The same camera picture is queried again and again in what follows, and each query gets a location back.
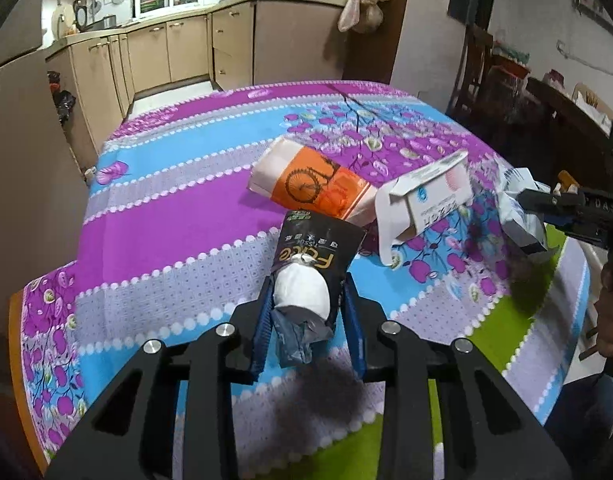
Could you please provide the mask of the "hanging pink cloth bags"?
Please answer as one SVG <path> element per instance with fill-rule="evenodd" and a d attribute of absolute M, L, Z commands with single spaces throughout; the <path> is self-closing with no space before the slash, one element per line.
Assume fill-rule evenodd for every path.
<path fill-rule="evenodd" d="M 338 20 L 339 32 L 353 30 L 358 34 L 371 34 L 384 21 L 379 3 L 390 0 L 347 0 Z"/>

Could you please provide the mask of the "beige kitchen cabinets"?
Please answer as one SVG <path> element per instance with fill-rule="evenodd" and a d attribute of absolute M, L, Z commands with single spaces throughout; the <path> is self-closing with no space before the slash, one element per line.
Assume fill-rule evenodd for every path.
<path fill-rule="evenodd" d="M 49 70 L 75 98 L 64 131 L 76 162 L 102 144 L 143 96 L 210 81 L 232 90 L 343 76 L 346 0 L 224 0 L 211 8 L 80 32 L 46 48 Z"/>

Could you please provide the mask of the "white blue plastic mailer bag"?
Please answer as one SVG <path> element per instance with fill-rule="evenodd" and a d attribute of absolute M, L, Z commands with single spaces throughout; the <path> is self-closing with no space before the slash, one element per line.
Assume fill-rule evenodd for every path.
<path fill-rule="evenodd" d="M 536 215 L 526 212 L 517 196 L 524 190 L 546 190 L 546 186 L 535 182 L 528 168 L 506 167 L 497 162 L 497 211 L 501 227 L 506 236 L 532 263 L 545 263 L 552 258 L 553 250 L 547 246 L 546 228 Z"/>

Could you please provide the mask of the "white pink medicine box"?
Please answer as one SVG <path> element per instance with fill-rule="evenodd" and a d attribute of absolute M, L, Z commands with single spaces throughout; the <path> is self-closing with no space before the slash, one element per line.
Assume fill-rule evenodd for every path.
<path fill-rule="evenodd" d="M 402 245 L 474 196 L 468 151 L 451 155 L 385 183 L 375 196 L 378 255 L 392 266 L 392 247 Z"/>

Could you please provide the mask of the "orange white paper package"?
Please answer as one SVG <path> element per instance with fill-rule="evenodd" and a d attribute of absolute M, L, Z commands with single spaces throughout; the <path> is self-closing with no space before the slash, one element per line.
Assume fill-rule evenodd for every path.
<path fill-rule="evenodd" d="M 253 165 L 248 188 L 289 210 L 315 211 L 361 228 L 376 220 L 374 185 L 283 136 Z"/>

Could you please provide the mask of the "floral purple blue tablecloth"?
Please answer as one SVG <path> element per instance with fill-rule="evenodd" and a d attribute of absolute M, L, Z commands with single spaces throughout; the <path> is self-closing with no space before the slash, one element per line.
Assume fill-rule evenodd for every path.
<path fill-rule="evenodd" d="M 471 340 L 549 418 L 589 298 L 579 243 L 549 230 L 554 255 L 523 257 L 497 212 L 503 159 L 413 96 L 368 81 L 264 84 L 160 108 L 104 144 L 78 253 L 23 291 L 23 385 L 47 458 L 146 340 L 195 340 L 256 297 L 285 209 L 248 181 L 282 138 L 377 186 L 467 152 L 471 202 L 395 248 L 391 266 L 367 245 L 350 270 L 419 336 Z"/>

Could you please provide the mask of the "dark wooden chair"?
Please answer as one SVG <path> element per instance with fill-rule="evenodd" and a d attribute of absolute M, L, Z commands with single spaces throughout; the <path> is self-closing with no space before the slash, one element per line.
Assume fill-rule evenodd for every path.
<path fill-rule="evenodd" d="M 467 25 L 448 115 L 462 124 L 481 117 L 511 118 L 530 74 L 528 60 L 483 28 Z"/>

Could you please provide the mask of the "dark wooden dining table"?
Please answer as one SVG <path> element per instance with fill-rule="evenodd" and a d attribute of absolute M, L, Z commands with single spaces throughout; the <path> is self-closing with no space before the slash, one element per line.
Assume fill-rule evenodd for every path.
<path fill-rule="evenodd" d="M 533 77 L 527 90 L 543 106 L 531 126 L 525 165 L 553 184 L 566 170 L 585 188 L 613 193 L 613 141 L 571 99 Z"/>

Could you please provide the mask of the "framed wall picture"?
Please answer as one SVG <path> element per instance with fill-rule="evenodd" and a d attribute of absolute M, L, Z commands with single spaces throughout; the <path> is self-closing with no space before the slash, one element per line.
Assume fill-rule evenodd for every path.
<path fill-rule="evenodd" d="M 585 15 L 613 35 L 613 20 L 601 0 L 573 0 L 573 6 L 580 14 Z"/>

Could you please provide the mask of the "white tissue wad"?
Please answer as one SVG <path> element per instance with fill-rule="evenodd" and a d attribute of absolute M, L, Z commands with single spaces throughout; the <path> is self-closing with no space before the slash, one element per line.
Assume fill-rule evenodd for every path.
<path fill-rule="evenodd" d="M 307 255 L 291 256 L 275 273 L 274 306 L 301 308 L 323 321 L 331 314 L 331 296 L 325 278 Z"/>

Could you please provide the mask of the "black Force snack packet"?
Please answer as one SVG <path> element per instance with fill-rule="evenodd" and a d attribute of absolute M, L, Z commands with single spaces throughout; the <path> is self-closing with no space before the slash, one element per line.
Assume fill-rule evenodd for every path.
<path fill-rule="evenodd" d="M 272 264 L 271 319 L 282 368 L 309 364 L 335 335 L 343 283 L 365 238 L 350 222 L 290 210 Z"/>

